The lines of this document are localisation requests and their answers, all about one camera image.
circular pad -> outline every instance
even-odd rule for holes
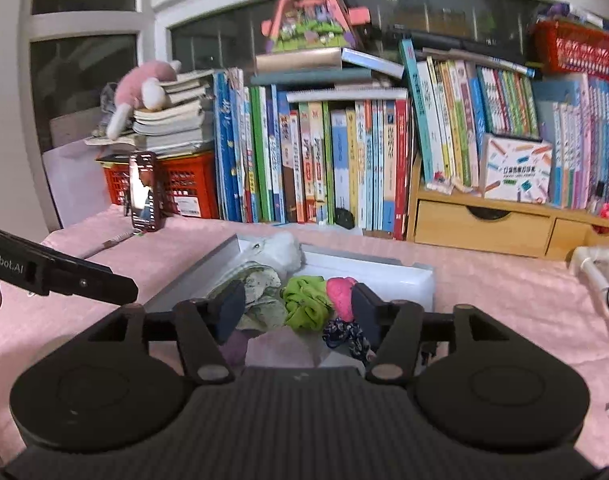
[[[589,390],[570,367],[539,348],[476,342],[429,366],[415,397],[440,431],[469,446],[530,452],[573,442]]]
[[[101,452],[157,433],[180,412],[184,381],[168,365],[122,343],[54,352],[11,389],[11,414],[27,440]]]

wooden drawer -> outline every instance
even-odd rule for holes
[[[581,246],[609,247],[609,233],[601,235],[589,224],[556,219],[547,258],[569,261],[573,250]]]
[[[498,209],[486,211],[496,212],[497,216],[507,213]],[[498,219],[480,219],[474,212],[480,214],[464,205],[420,200],[415,241],[521,256],[545,254],[550,218],[509,212]]]

bed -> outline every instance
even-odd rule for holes
[[[331,249],[398,258],[435,267],[435,309],[471,303],[574,367],[591,391],[591,405],[577,449],[596,466],[609,464],[609,320],[586,284],[565,264],[502,254],[425,246],[324,232],[299,226],[301,242]],[[45,245],[69,254],[130,229],[130,219],[112,206],[86,221],[49,235]],[[163,230],[131,238],[91,260],[132,277],[145,303],[232,234],[268,235],[276,228],[259,224],[170,218]],[[0,311],[0,460],[8,462],[24,448],[9,413],[8,397],[15,378],[32,362],[70,336],[104,317],[112,305],[51,295],[28,297],[6,283]]]

red plastic basket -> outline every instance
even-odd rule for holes
[[[167,192],[165,209],[175,214],[219,218],[216,195],[216,160],[214,152],[198,155],[165,158],[159,161],[161,177]],[[120,162],[103,162],[105,179],[111,202],[122,205],[124,190],[129,186],[129,165]],[[188,212],[181,210],[178,202],[187,203],[187,198],[198,200],[198,209]]]
[[[546,20],[534,25],[545,73],[585,72],[609,80],[609,33],[578,23]]]

barcode label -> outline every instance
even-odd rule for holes
[[[182,216],[197,216],[201,217],[200,204],[195,196],[174,196],[173,197],[178,211]]]

